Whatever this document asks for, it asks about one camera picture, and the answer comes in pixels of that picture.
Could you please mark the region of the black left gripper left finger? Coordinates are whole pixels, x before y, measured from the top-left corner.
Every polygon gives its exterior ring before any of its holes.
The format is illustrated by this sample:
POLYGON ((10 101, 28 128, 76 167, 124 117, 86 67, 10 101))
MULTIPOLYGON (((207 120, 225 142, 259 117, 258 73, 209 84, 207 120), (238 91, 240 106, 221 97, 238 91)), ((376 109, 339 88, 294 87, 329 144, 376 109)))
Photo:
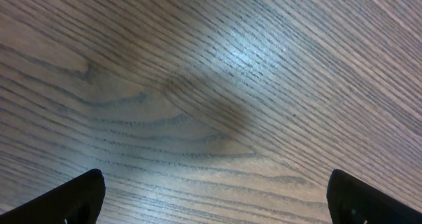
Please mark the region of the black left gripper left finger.
POLYGON ((95 224, 106 193, 99 169, 84 174, 1 215, 1 224, 95 224))

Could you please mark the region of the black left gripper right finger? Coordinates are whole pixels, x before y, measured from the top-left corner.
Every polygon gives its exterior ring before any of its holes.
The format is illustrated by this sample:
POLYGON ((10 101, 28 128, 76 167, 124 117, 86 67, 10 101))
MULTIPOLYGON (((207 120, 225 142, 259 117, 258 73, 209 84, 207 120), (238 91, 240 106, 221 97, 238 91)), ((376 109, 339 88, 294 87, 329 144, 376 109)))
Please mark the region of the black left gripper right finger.
POLYGON ((421 224, 421 213, 345 171, 333 170, 326 198, 333 224, 421 224))

